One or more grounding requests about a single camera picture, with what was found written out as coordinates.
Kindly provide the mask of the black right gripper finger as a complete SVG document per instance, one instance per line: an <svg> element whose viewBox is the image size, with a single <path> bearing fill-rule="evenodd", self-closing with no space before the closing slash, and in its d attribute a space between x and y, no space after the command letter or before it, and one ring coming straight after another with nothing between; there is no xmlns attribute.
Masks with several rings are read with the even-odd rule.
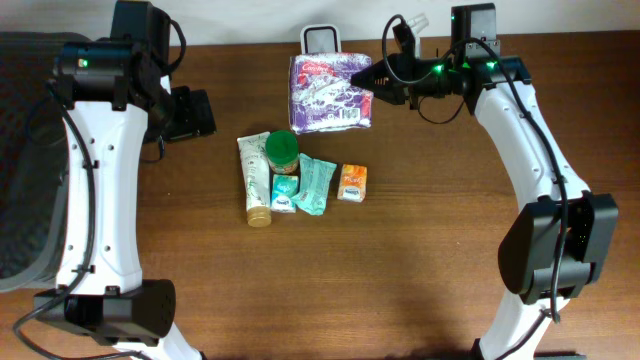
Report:
<svg viewBox="0 0 640 360"><path fill-rule="evenodd" d="M396 85L372 85L362 86L362 89L373 93L376 99L384 101L391 105L404 105L406 102L406 94L404 86Z"/></svg>
<svg viewBox="0 0 640 360"><path fill-rule="evenodd" d="M353 74L350 79L353 86L387 86L393 83L385 62L380 60L371 66Z"/></svg>

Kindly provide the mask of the red purple pad package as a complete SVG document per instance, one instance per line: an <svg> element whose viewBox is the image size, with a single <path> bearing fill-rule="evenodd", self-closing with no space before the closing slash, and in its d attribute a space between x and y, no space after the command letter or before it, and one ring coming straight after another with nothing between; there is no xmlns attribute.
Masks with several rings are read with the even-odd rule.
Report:
<svg viewBox="0 0 640 360"><path fill-rule="evenodd" d="M372 126L373 93L351 76L372 64L359 53L314 53L291 58L289 125L297 135Z"/></svg>

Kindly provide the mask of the white Pantene tube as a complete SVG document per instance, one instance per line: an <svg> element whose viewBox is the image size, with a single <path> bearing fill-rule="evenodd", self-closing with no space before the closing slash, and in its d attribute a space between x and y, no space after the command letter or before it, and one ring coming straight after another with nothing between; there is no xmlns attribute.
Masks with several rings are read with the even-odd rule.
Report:
<svg viewBox="0 0 640 360"><path fill-rule="evenodd" d="M247 223L251 227L271 224L270 165L266 156L269 132L237 139L246 192Z"/></svg>

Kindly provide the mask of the green lid glass jar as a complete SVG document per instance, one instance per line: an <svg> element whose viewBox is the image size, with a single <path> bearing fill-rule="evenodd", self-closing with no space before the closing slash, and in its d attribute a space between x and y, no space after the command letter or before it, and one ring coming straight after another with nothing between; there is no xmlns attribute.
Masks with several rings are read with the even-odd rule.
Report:
<svg viewBox="0 0 640 360"><path fill-rule="evenodd" d="M271 170L277 174L292 174L299 166L299 145L296 136L289 131L271 133L265 144Z"/></svg>

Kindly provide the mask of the orange tissue pack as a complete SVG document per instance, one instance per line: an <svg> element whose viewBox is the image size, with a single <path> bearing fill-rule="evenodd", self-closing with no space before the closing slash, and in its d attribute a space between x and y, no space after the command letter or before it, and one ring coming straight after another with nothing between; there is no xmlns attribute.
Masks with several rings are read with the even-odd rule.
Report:
<svg viewBox="0 0 640 360"><path fill-rule="evenodd" d="M366 197L368 169L365 166L343 164L339 178L337 199L361 203Z"/></svg>

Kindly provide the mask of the mint green wipes pack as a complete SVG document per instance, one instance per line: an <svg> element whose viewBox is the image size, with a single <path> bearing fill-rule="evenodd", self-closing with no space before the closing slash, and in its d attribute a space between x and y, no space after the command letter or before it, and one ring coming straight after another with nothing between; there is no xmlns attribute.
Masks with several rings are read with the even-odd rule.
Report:
<svg viewBox="0 0 640 360"><path fill-rule="evenodd" d="M300 185L293 203L302 211L312 216L324 214L330 188L330 182L337 168L335 163L314 159L301 153Z"/></svg>

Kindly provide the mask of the teal tissue pack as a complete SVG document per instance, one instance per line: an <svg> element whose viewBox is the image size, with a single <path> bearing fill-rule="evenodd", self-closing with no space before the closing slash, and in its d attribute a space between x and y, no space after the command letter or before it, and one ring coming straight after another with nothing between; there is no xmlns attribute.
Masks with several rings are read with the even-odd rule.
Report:
<svg viewBox="0 0 640 360"><path fill-rule="evenodd" d="M298 193L299 178L295 175L274 174L271 193L271 210L278 213L295 213L292 198Z"/></svg>

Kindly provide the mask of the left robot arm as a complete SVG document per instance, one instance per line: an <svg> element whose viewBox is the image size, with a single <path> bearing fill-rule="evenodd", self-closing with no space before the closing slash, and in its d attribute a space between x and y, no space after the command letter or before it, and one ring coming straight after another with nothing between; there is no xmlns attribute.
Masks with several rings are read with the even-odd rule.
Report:
<svg viewBox="0 0 640 360"><path fill-rule="evenodd" d="M178 31L152 3L120 1L107 37L63 46L47 86L68 143L66 234L55 286L36 295L32 318L110 358L201 357L175 324L174 284L144 278L136 239L142 147L216 130L206 92L170 84Z"/></svg>

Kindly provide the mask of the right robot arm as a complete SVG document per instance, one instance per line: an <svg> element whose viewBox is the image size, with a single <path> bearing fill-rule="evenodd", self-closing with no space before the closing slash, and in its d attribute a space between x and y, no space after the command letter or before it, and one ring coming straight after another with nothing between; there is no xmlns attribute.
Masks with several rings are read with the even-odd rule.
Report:
<svg viewBox="0 0 640 360"><path fill-rule="evenodd" d="M491 3L451 11L451 44L421 55L424 16L392 16L383 36L396 53L352 76L354 86L392 105L419 109L427 98L458 95L492 139L513 186L518 216L498 249L505 287L472 359L535 359L561 310L595 283L617 224L609 194L595 194L576 174L539 109L532 78L517 56L501 54Z"/></svg>

